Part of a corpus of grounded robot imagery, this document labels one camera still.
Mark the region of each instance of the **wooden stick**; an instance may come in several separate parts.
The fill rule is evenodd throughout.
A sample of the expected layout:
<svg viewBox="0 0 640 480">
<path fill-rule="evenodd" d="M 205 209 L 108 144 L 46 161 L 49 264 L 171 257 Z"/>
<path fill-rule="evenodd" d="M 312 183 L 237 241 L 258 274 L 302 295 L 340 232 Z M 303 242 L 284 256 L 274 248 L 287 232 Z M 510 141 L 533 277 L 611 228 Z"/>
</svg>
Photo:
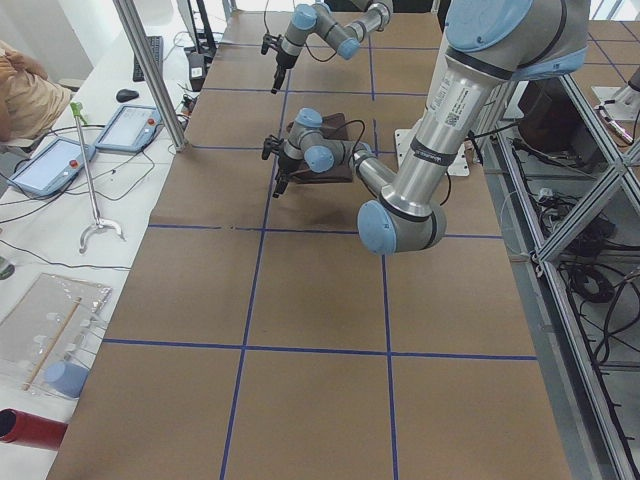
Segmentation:
<svg viewBox="0 0 640 480">
<path fill-rule="evenodd" d="M 47 350 L 42 354 L 42 358 L 40 359 L 38 364 L 33 369 L 33 372 L 31 372 L 31 375 L 29 376 L 27 381 L 22 385 L 22 390 L 25 390 L 25 391 L 29 390 L 29 388 L 31 387 L 31 384 L 33 383 L 33 381 L 38 376 L 38 373 L 40 373 L 40 370 L 42 369 L 42 366 L 44 365 L 44 362 L 46 362 L 47 358 L 49 358 L 49 354 L 53 350 L 53 347 L 55 347 L 56 343 L 58 343 L 58 340 L 60 340 L 60 337 L 62 336 L 62 332 L 64 332 L 64 329 L 67 328 L 67 325 L 69 325 L 69 322 L 71 321 L 71 318 L 73 318 L 73 315 L 76 313 L 76 310 L 80 306 L 81 302 L 82 302 L 82 298 L 81 297 L 76 298 L 73 307 L 71 307 L 71 311 L 69 312 L 67 317 L 64 319 L 64 322 L 62 322 L 62 325 L 58 329 L 58 331 L 56 333 L 56 336 L 53 337 L 53 339 L 51 340 L 51 343 L 49 343 L 49 346 L 47 347 Z"/>
</svg>

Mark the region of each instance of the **white mounting plate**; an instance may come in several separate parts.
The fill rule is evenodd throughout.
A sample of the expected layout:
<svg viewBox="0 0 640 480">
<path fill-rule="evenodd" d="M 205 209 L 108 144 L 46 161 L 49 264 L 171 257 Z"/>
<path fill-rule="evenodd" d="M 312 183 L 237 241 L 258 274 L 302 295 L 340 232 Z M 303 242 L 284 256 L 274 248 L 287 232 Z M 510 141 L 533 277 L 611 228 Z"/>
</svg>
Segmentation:
<svg viewBox="0 0 640 480">
<path fill-rule="evenodd" d="M 396 130 L 396 158 L 398 160 L 398 168 L 402 165 L 402 161 L 404 157 L 407 155 L 409 151 L 409 146 L 411 144 L 411 140 L 415 135 L 415 130 L 417 130 L 417 123 L 414 127 L 409 129 L 400 129 Z M 449 166 L 447 169 L 449 175 L 453 177 L 468 177 L 469 176 L 469 165 L 467 165 L 467 157 L 464 155 L 464 144 L 460 146 L 460 150 L 458 150 L 458 155 L 456 155 L 456 159 L 453 161 L 453 164 Z"/>
<path fill-rule="evenodd" d="M 593 93 L 598 97 L 602 104 L 607 100 L 611 100 L 620 90 L 620 87 L 591 87 Z M 607 113 L 616 122 L 633 122 L 638 115 L 637 105 L 625 105 L 623 102 L 609 103 L 605 105 Z"/>
</svg>

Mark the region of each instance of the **person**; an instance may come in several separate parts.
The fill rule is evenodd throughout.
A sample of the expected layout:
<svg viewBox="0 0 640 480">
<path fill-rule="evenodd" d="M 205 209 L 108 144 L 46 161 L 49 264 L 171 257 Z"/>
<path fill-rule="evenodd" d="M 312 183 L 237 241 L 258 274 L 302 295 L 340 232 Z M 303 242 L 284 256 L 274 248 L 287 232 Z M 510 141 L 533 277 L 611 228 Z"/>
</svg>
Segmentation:
<svg viewBox="0 0 640 480">
<path fill-rule="evenodd" d="M 38 61 L 1 40 L 0 48 L 0 141 L 35 139 L 67 108 L 71 91 L 48 81 Z"/>
</svg>

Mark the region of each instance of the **white table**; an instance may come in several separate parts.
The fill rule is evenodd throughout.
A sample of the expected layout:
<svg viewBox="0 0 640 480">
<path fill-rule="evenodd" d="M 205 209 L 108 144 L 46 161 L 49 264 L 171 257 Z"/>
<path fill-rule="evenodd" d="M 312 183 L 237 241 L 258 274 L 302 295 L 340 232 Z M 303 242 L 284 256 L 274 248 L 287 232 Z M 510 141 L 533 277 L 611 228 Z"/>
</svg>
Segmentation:
<svg viewBox="0 0 640 480">
<path fill-rule="evenodd" d="M 184 93 L 182 87 L 188 85 L 188 64 L 181 47 L 175 47 L 174 37 L 184 30 L 181 18 L 176 15 L 168 25 L 147 29 L 147 35 L 164 37 L 163 77 L 174 105 L 178 105 Z M 179 35 L 178 43 L 188 41 L 187 35 Z M 83 114 L 90 124 L 106 124 L 118 103 L 115 94 L 122 88 L 140 92 L 140 97 L 129 104 L 154 105 L 153 98 L 144 82 L 131 80 L 133 53 L 122 33 L 113 43 L 108 53 L 99 62 L 89 78 L 84 82 L 74 101 L 83 104 Z M 69 109 L 57 121 L 54 128 L 73 126 L 74 119 Z M 87 142 L 93 141 L 98 130 L 85 133 Z M 61 134 L 77 139 L 74 130 Z M 40 145 L 43 148 L 54 136 Z M 98 205 L 104 218 L 117 221 L 123 228 L 126 241 L 122 241 L 114 231 L 93 235 L 84 255 L 78 251 L 82 231 L 93 223 L 93 215 L 88 195 L 62 195 L 51 205 L 28 217 L 7 224 L 0 224 L 0 239 L 15 246 L 33 251 L 50 261 L 67 264 L 122 265 L 130 267 L 142 241 L 149 214 L 154 207 L 165 182 L 175 150 L 170 136 L 163 130 L 146 149 L 147 155 L 155 162 L 155 168 L 127 196 L 117 202 L 98 197 Z M 91 162 L 91 172 L 96 177 L 96 190 L 111 197 L 118 197 L 149 170 L 150 161 L 139 155 L 128 164 L 118 167 L 130 155 L 98 153 Z M 72 187 L 85 183 L 81 172 Z M 0 204 L 23 200 L 25 197 L 9 188 L 0 198 Z M 14 218 L 34 210 L 42 201 L 30 201 L 14 205 L 0 205 L 0 221 Z M 48 265 L 27 253 L 18 252 L 0 244 L 0 255 L 9 259 L 16 271 L 12 277 L 0 282 L 0 321 L 25 294 L 40 273 L 50 273 L 97 282 L 113 288 L 101 317 L 108 321 L 118 301 L 127 271 L 96 270 L 81 268 L 70 270 L 66 267 Z M 16 388 L 0 384 L 0 409 L 16 408 L 55 420 L 69 421 L 76 402 L 42 394 L 30 394 Z M 56 453 L 10 444 L 0 445 L 0 480 L 41 480 L 46 478 Z"/>
</svg>

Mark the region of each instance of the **label on robot arm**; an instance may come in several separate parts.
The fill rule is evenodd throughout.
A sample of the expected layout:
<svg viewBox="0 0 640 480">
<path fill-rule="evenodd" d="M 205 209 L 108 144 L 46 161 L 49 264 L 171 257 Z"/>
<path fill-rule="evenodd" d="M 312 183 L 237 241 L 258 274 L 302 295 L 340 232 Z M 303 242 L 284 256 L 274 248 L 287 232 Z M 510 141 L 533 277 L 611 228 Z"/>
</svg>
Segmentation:
<svg viewBox="0 0 640 480">
<path fill-rule="evenodd" d="M 460 83 L 451 84 L 451 81 L 445 78 L 429 105 L 429 110 L 435 114 L 438 122 L 462 130 L 480 96 L 480 91 Z"/>
</svg>

